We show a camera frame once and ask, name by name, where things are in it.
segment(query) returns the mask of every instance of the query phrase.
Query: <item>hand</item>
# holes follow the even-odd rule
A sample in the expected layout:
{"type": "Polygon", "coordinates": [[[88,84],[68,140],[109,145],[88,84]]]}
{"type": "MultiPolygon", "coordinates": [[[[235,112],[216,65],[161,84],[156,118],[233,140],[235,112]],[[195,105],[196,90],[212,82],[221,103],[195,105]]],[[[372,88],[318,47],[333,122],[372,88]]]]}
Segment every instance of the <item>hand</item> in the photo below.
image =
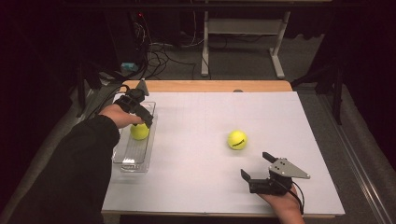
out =
{"type": "Polygon", "coordinates": [[[125,113],[119,105],[108,105],[99,114],[112,119],[119,129],[130,124],[144,123],[140,117],[125,113]]]}
{"type": "MultiPolygon", "coordinates": [[[[291,191],[297,194],[294,186],[291,191]]],[[[274,209],[275,214],[283,224],[300,224],[304,223],[303,217],[300,213],[300,205],[297,200],[290,194],[286,193],[283,196],[275,196],[269,194],[258,194],[261,198],[267,201],[274,209]]]]}

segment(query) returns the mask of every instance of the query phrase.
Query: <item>white table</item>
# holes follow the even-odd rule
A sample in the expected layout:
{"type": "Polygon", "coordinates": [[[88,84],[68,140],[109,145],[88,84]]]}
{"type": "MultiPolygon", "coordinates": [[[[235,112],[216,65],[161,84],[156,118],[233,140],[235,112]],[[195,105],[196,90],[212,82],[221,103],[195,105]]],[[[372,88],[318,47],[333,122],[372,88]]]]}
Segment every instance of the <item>white table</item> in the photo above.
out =
{"type": "MultiPolygon", "coordinates": [[[[221,0],[221,2],[331,2],[332,0],[221,0]]],[[[276,35],[276,42],[273,48],[269,48],[271,60],[273,62],[276,76],[284,79],[285,74],[278,58],[280,45],[288,26],[290,12],[286,11],[283,18],[278,20],[252,20],[252,19],[210,19],[209,13],[205,12],[204,17],[204,47],[202,52],[201,75],[209,75],[209,34],[245,34],[245,35],[276,35]]]]}
{"type": "Polygon", "coordinates": [[[151,92],[146,101],[156,102],[158,115],[149,170],[114,168],[104,213],[273,216],[240,175],[269,175],[263,151],[312,176],[294,179],[306,217],[345,213],[296,92],[151,92]],[[235,129],[247,133],[243,150],[227,146],[235,129]]]}

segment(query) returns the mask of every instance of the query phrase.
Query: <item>person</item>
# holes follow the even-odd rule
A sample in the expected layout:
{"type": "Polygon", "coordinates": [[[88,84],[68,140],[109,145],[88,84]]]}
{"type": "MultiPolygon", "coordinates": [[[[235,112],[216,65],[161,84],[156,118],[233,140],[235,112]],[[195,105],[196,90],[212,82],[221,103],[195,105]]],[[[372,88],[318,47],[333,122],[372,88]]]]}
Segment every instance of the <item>person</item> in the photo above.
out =
{"type": "MultiPolygon", "coordinates": [[[[118,105],[108,105],[95,118],[73,127],[15,207],[8,224],[102,224],[119,129],[140,123],[144,123],[141,118],[118,105]]],[[[290,194],[259,196],[271,204],[282,223],[304,223],[299,204],[290,194]]]]}

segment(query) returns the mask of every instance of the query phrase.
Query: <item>ball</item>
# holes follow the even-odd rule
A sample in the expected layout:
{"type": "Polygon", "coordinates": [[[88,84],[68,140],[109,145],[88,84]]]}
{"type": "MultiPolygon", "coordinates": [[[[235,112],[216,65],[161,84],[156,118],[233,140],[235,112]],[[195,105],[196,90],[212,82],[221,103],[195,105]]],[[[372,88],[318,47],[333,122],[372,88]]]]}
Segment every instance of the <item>ball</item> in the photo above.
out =
{"type": "Polygon", "coordinates": [[[232,131],[229,135],[228,135],[228,146],[230,146],[230,148],[232,149],[243,149],[245,147],[245,145],[248,142],[248,137],[247,135],[240,131],[240,130],[235,130],[232,131]]]}
{"type": "Polygon", "coordinates": [[[149,128],[146,124],[131,125],[131,136],[134,140],[143,140],[149,136],[149,128]]]}

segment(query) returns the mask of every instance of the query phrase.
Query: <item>black sleeve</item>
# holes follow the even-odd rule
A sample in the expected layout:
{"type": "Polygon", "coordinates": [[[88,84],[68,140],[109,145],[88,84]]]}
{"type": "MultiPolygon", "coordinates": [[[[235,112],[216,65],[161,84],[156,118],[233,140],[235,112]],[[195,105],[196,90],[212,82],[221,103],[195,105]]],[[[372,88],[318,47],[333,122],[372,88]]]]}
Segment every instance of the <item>black sleeve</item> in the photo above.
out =
{"type": "Polygon", "coordinates": [[[116,124],[105,116],[84,120],[64,137],[14,210],[9,224],[103,223],[116,124]]]}

